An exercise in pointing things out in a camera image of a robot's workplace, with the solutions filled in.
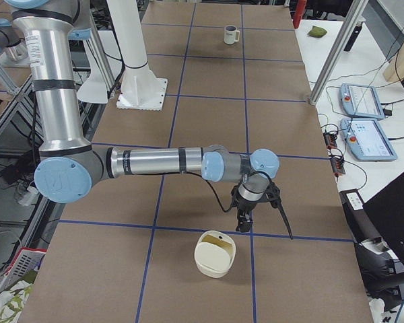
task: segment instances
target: white label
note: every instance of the white label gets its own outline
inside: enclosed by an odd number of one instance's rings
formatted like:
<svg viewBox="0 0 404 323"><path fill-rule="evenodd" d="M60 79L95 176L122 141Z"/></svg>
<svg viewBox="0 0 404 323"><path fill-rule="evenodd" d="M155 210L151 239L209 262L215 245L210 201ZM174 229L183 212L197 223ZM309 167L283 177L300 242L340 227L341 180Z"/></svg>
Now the white label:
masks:
<svg viewBox="0 0 404 323"><path fill-rule="evenodd" d="M28 57L30 58L30 67L45 65L42 43L40 42L39 35L27 36L26 45L28 51Z"/></svg>
<svg viewBox="0 0 404 323"><path fill-rule="evenodd" d="M353 207L353 210L362 210L362 201L360 200L359 196L357 193L348 193L346 194L347 198L349 199L349 202L351 206Z"/></svg>

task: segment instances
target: white robotic arm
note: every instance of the white robotic arm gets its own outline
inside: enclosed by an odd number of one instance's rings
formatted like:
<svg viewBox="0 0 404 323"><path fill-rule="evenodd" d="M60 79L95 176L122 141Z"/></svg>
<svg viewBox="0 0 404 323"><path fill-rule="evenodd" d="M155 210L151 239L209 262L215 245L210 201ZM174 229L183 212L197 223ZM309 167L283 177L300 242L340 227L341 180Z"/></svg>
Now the white robotic arm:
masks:
<svg viewBox="0 0 404 323"><path fill-rule="evenodd" d="M205 180L237 183L226 210L238 209L237 231L250 231L253 223L250 212L258 203L270 202L280 210L292 238L279 189L271 180L277 173L279 160L267 149L259 149L251 156L228 153L222 146L94 149L81 128L68 43L69 35L80 40L90 37L89 1L5 1L12 6L15 25L24 32L30 57L33 91L44 132L44 143L39 148L42 161L34 179L44 196L54 202L70 203L108 178L201 172Z"/></svg>

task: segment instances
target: white table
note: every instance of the white table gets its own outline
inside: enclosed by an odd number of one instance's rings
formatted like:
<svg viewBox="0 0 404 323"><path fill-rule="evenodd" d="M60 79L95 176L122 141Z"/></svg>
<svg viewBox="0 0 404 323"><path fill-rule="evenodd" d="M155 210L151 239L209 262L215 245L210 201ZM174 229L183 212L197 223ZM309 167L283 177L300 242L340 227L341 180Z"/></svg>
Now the white table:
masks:
<svg viewBox="0 0 404 323"><path fill-rule="evenodd" d="M296 30L296 36L298 37L302 58L306 65L310 86L314 85L314 83L311 82L317 80L328 53L337 37L341 24L342 22L302 20L300 27ZM312 26L319 26L326 29L327 34L322 38L308 36L307 33L311 30ZM381 66L384 61L385 57L382 51L379 49L369 29L364 25L351 51L341 53L339 62L330 79L336 79L342 75L364 74ZM340 86L342 83L371 84L376 87L386 85L388 82L384 80L382 72L387 65L388 63L385 63L378 72L373 71L365 76L342 77L337 81L330 81L327 86ZM335 111L344 113L341 108L338 89L330 88L328 91L332 98ZM379 88L377 89L377 93L381 102L393 102L404 98L404 89L400 83L394 83ZM339 121L344 118L344 116L332 112L332 107L328 101L326 92L323 92L316 107L319 113L326 114L329 117L329 122L331 123L339 125ZM326 118L320 116L320 122L321 125L326 124ZM395 104L393 116L382 120L380 124L387 137L404 136L404 102ZM370 199L404 171L404 139L391 141L391 143L398 155L398 160L396 161L358 161L349 152L349 149L347 149L345 160L361 166L368 175L368 183L360 190L364 201ZM341 136L337 140L337 144L339 148L344 151L345 143ZM361 187L365 180L364 173L350 164L345 164L344 167L346 175L339 177L338 190Z"/></svg>

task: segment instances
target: black screen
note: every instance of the black screen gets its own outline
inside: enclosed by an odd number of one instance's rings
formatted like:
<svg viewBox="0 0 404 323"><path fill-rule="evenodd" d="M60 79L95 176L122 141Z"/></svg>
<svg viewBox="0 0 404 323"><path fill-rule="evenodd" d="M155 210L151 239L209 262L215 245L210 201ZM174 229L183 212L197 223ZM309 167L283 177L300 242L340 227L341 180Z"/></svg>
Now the black screen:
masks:
<svg viewBox="0 0 404 323"><path fill-rule="evenodd" d="M404 264L404 172L364 203L364 210Z"/></svg>

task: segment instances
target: mug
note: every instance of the mug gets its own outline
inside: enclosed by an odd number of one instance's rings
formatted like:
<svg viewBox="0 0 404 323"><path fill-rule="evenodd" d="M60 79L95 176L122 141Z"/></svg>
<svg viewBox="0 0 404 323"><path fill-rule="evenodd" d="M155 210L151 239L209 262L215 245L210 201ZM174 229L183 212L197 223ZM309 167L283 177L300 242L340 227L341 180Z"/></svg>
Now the mug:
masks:
<svg viewBox="0 0 404 323"><path fill-rule="evenodd" d="M224 42L232 45L240 40L240 31L235 26L226 26L224 28Z"/></svg>

